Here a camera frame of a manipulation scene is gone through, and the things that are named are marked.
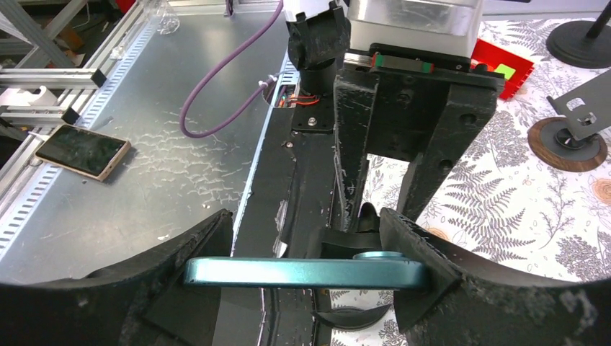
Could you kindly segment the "wooden-base grey phone stand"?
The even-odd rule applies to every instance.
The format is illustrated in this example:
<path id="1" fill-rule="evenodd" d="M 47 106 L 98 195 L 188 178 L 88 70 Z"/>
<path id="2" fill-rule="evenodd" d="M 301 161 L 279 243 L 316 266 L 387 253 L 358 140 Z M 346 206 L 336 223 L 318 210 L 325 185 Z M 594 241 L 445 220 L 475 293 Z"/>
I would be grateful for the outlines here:
<path id="1" fill-rule="evenodd" d="M 547 100 L 557 115 L 528 130 L 527 142 L 534 155 L 565 172 L 588 172 L 601 166 L 608 155 L 600 133 L 610 127 L 610 72 Z"/>

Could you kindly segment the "teal phone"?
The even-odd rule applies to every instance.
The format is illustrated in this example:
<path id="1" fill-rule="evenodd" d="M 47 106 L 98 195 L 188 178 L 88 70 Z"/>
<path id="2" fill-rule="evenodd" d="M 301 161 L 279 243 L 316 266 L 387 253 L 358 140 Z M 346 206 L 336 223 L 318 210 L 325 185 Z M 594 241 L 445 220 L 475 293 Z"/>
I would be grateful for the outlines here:
<path id="1" fill-rule="evenodd" d="M 187 261 L 187 285 L 234 288 L 323 288 L 366 285 L 374 290 L 427 290 L 427 267 L 400 252 L 364 252 L 347 259 L 198 257 Z"/>

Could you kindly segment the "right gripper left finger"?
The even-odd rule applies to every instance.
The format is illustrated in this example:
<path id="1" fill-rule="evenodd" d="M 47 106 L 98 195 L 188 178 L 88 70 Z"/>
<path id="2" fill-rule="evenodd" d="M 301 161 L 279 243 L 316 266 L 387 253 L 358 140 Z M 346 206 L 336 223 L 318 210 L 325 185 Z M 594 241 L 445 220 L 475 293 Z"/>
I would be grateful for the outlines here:
<path id="1" fill-rule="evenodd" d="M 1 285 L 3 345 L 211 345 L 220 288 L 184 283 L 188 260 L 231 250 L 221 210 L 184 233 L 80 278 Z"/>

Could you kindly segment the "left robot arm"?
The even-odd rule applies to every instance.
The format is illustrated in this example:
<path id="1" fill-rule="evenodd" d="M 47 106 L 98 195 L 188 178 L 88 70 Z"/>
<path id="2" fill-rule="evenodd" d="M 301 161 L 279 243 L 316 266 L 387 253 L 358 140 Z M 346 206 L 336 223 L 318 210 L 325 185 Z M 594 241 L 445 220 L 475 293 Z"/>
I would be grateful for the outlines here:
<path id="1" fill-rule="evenodd" d="M 341 67 L 350 24 L 330 4 L 288 22 L 287 52 L 304 92 L 332 99 L 340 229 L 353 231 L 367 175 L 367 155 L 405 161 L 397 211 L 416 220 L 466 149 L 490 121 L 504 77 L 468 58 L 373 42 L 363 67 Z"/>

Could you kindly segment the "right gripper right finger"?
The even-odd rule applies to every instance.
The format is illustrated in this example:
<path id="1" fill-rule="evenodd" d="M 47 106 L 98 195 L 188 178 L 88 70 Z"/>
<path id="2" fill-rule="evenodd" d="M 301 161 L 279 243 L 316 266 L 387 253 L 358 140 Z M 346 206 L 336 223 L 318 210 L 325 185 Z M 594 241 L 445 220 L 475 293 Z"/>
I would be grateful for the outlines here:
<path id="1" fill-rule="evenodd" d="M 410 345 L 608 345 L 610 280 L 575 283 L 506 267 L 380 212 L 384 250 L 424 264 L 426 293 L 395 292 Z"/>

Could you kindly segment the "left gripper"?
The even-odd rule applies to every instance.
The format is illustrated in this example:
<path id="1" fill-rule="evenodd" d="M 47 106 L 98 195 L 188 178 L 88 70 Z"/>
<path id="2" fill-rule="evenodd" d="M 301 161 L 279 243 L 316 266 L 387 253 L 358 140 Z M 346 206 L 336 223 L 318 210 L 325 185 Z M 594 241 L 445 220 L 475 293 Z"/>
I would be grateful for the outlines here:
<path id="1" fill-rule="evenodd" d="M 504 78 L 467 58 L 381 44 L 343 59 L 334 81 L 340 230 L 357 228 L 368 154 L 411 161 L 396 210 L 415 221 L 494 115 Z"/>

